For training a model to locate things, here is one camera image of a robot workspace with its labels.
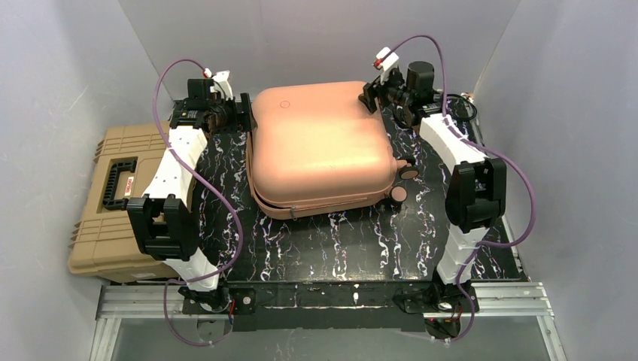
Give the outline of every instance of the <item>white label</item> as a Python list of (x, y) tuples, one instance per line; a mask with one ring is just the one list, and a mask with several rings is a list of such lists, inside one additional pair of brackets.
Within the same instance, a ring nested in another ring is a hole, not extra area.
[(131, 192), (132, 192), (132, 185), (133, 185), (133, 179), (135, 179), (135, 177), (129, 177), (129, 179), (126, 181), (126, 188), (124, 189), (124, 196), (130, 196)]
[(154, 273), (132, 273), (131, 276), (135, 278), (149, 278), (149, 277), (155, 277), (155, 274)]

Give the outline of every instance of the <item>gray floor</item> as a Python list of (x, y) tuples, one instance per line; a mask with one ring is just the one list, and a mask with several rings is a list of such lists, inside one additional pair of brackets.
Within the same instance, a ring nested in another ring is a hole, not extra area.
[[(180, 333), (198, 341), (194, 320), (177, 320)], [(200, 324), (204, 339), (223, 324)], [(535, 317), (477, 317), (465, 339), (446, 346), (392, 329), (284, 329), (236, 332), (215, 348), (175, 339), (163, 320), (123, 320), (115, 360), (549, 360)]]

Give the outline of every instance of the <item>open suitcase lid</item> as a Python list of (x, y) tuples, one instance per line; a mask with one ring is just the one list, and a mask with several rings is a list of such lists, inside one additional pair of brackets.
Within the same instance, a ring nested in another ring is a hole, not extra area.
[(380, 112), (357, 98), (364, 84), (284, 86), (255, 98), (251, 173), (260, 198), (307, 207), (391, 188), (396, 160)]

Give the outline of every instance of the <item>black marble table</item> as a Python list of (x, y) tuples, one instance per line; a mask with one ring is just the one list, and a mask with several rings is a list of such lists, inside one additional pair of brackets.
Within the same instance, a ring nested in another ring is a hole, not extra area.
[[(215, 135), (202, 154), (199, 173), (235, 207), (244, 230), (242, 254), (226, 274), (229, 282), (430, 281), (443, 255), (447, 168), (416, 132), (384, 117), (396, 156), (413, 156), (420, 175), (406, 180), (401, 208), (383, 203), (298, 220), (273, 220), (251, 198), (245, 168), (245, 135)], [(474, 137), (467, 124), (461, 130)], [(221, 202), (197, 184), (193, 211), (199, 217), (202, 250), (218, 266), (236, 251), (237, 234)], [(507, 242), (499, 222), (486, 235)], [(520, 280), (511, 250), (483, 247), (472, 275), (482, 280)]]

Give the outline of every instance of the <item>suitcase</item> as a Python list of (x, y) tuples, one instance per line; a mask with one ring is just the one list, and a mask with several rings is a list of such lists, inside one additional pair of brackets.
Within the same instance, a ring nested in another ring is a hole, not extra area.
[(284, 86), (254, 99), (246, 169), (266, 215), (285, 220), (407, 198), (397, 181), (418, 174), (414, 160), (393, 157), (381, 112), (358, 100), (363, 85)]
[[(163, 128), (167, 132), (169, 123), (164, 122)], [(106, 132), (97, 147), (87, 203), (69, 246), (71, 273), (121, 283), (177, 276), (164, 263), (140, 253), (124, 200), (142, 196), (165, 149), (154, 124)]]

